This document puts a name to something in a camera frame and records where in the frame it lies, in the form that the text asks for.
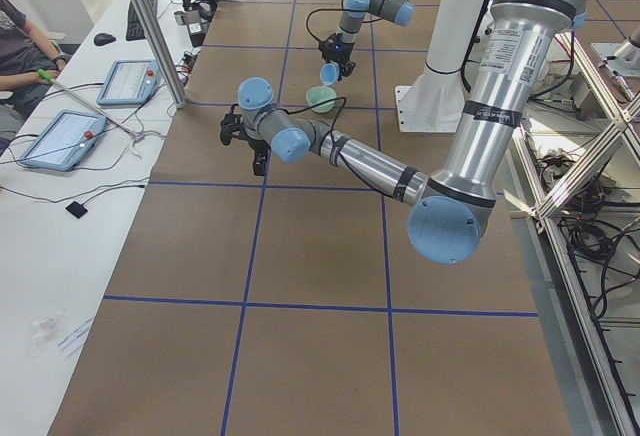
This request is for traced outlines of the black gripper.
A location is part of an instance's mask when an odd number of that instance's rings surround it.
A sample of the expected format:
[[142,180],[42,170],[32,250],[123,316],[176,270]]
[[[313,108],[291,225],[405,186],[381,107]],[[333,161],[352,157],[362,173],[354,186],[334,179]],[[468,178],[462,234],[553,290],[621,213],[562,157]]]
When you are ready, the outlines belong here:
[[337,63],[341,78],[349,77],[356,67],[356,63],[351,60],[353,47],[353,43],[341,40],[326,40],[324,42],[324,61]]
[[253,173],[255,176],[264,176],[267,170],[267,158],[270,153],[269,144],[264,140],[250,138],[249,146],[254,151]]

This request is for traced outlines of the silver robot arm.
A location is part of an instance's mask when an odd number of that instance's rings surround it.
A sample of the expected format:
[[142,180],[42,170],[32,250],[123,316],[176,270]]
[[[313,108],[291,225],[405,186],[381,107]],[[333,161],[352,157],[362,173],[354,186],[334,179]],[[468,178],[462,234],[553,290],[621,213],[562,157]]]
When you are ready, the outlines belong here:
[[320,80],[325,86],[331,86],[353,72],[356,63],[351,60],[351,53],[366,15],[406,26],[414,14],[410,0],[344,0],[341,6],[337,31],[318,43],[325,61],[320,70]]
[[246,141],[254,171],[269,155],[286,163],[308,153],[349,170],[370,188],[408,204],[409,240],[423,257],[455,264],[471,256],[496,203],[498,166],[554,37],[584,20],[585,0],[441,0],[423,73],[396,90],[404,132],[450,132],[443,167],[423,174],[339,132],[297,119],[270,84],[243,81],[220,138]]

